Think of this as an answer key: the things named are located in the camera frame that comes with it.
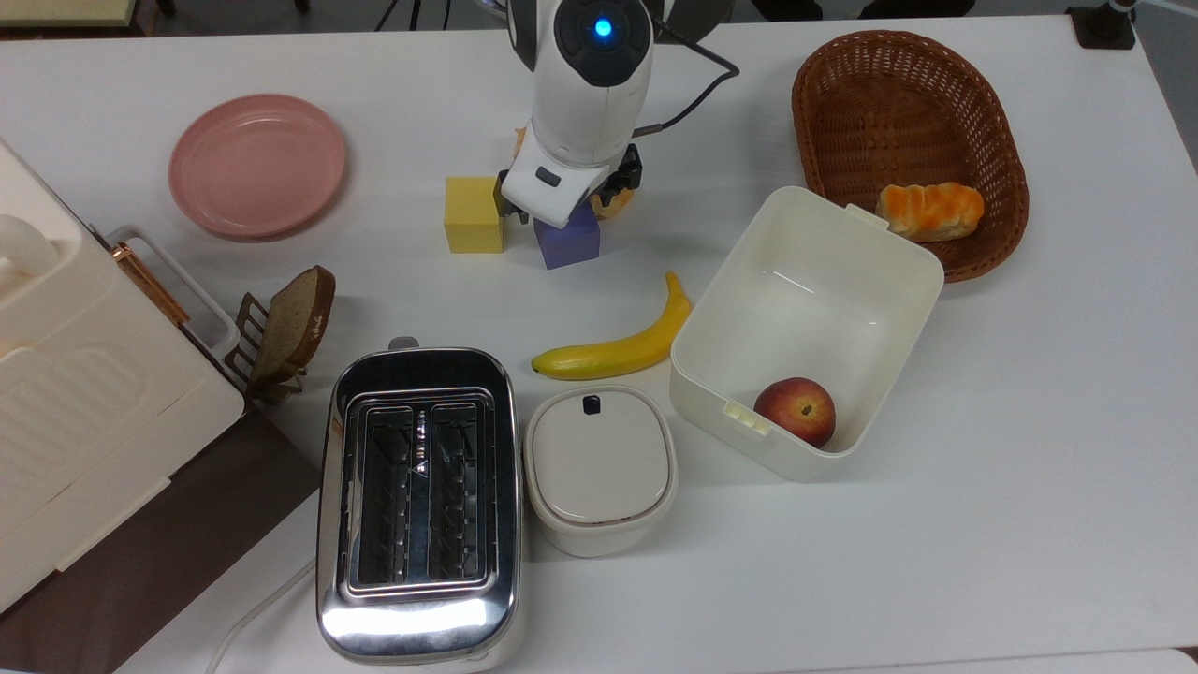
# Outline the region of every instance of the container handle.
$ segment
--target container handle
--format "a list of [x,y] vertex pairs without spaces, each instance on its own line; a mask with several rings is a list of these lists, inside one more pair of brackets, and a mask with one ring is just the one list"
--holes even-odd
[[873,226],[877,226],[878,229],[890,229],[890,223],[889,221],[887,221],[885,219],[883,219],[883,218],[881,218],[881,217],[871,213],[870,211],[863,208],[861,206],[858,206],[857,204],[849,204],[849,205],[845,206],[845,212],[847,212],[851,215],[857,217],[858,219],[863,219],[863,220],[872,224]]
[[0,257],[26,275],[42,275],[59,263],[59,250],[32,224],[0,213]]
[[170,253],[163,249],[162,245],[158,245],[158,243],[156,243],[152,238],[146,236],[139,226],[127,224],[109,233],[107,238],[116,242],[129,241],[132,238],[140,238],[141,241],[145,241],[146,245],[150,245],[150,249],[162,257],[162,261],[165,262],[173,272],[175,272],[175,275],[190,287],[192,292],[195,292],[195,296],[199,297],[206,306],[208,306],[208,310],[216,314],[217,318],[220,320],[220,323],[224,327],[224,335],[220,336],[220,340],[216,345],[205,346],[208,347],[208,352],[211,352],[217,360],[220,360],[225,354],[234,351],[237,344],[241,342],[241,332],[237,330],[237,324],[232,321],[232,316],[230,316],[220,306],[220,304],[218,304],[217,300],[213,299],[212,296],[208,295],[204,287],[201,287],[200,284],[183,269],[183,267],[170,255]]
[[736,401],[728,401],[724,406],[724,414],[736,421],[739,427],[749,431],[755,439],[760,441],[769,435],[769,423]]

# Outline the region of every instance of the purple cube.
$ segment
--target purple cube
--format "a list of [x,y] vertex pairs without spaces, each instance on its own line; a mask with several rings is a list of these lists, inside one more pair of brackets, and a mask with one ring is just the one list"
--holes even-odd
[[545,268],[593,260],[599,256],[599,220],[591,210],[589,199],[574,207],[565,226],[557,229],[539,219],[533,219],[533,231],[540,244],[540,256]]

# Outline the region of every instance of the container lid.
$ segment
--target container lid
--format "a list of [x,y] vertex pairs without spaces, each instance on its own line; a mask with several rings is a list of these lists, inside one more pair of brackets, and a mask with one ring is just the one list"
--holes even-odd
[[653,511],[676,480],[668,433],[635,389],[597,387],[551,399],[528,430],[533,502],[583,527]]

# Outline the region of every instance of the pink plate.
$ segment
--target pink plate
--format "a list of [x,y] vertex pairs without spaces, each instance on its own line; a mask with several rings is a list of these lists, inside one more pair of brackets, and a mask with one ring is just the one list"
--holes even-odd
[[183,132],[170,157],[170,193],[187,217],[220,236],[279,235],[315,215],[345,171],[345,140],[307,101],[234,98]]

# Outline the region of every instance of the white cord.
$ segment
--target white cord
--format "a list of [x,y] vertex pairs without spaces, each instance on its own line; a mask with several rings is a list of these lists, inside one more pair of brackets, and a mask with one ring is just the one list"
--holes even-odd
[[291,588],[295,588],[300,581],[303,581],[305,576],[311,573],[313,569],[316,569],[316,558],[313,558],[311,561],[304,565],[303,569],[297,571],[296,575],[284,583],[282,588],[274,590],[273,595],[262,600],[262,603],[255,606],[249,613],[242,617],[242,619],[229,630],[229,633],[225,634],[224,640],[220,642],[220,646],[217,649],[217,652],[212,655],[212,662],[208,662],[208,668],[204,672],[204,674],[213,674],[217,670],[217,667],[220,667],[220,660],[224,658],[225,651],[229,650],[229,644],[231,644],[237,637],[237,633],[241,632],[246,625],[253,623],[254,619],[261,615],[264,611],[271,607],[271,605],[279,601],[283,595],[291,590]]
[[1198,19],[1198,10],[1192,10],[1190,7],[1182,7],[1176,2],[1169,2],[1169,0],[1142,0],[1145,5],[1156,5],[1157,7],[1164,10],[1173,10],[1179,14],[1185,14],[1191,18]]

